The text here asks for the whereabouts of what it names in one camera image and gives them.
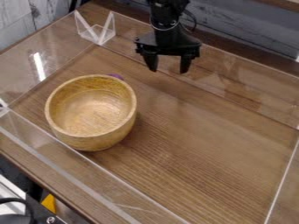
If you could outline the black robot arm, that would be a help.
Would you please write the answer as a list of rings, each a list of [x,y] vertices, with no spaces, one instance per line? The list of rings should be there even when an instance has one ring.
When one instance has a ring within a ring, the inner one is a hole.
[[[186,10],[191,0],[147,0],[150,4],[150,24],[154,31],[135,38],[135,52],[145,58],[151,71],[158,70],[159,55],[181,56],[181,73],[190,70],[193,60],[201,56],[202,42],[191,35],[182,22],[183,13],[197,17]]]

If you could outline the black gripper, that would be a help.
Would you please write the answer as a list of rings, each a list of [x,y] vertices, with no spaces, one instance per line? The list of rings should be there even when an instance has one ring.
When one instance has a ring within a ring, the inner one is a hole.
[[[158,69],[158,55],[182,56],[181,73],[190,70],[193,58],[201,56],[202,42],[182,27],[170,31],[151,31],[135,39],[135,51],[145,57],[149,69]]]

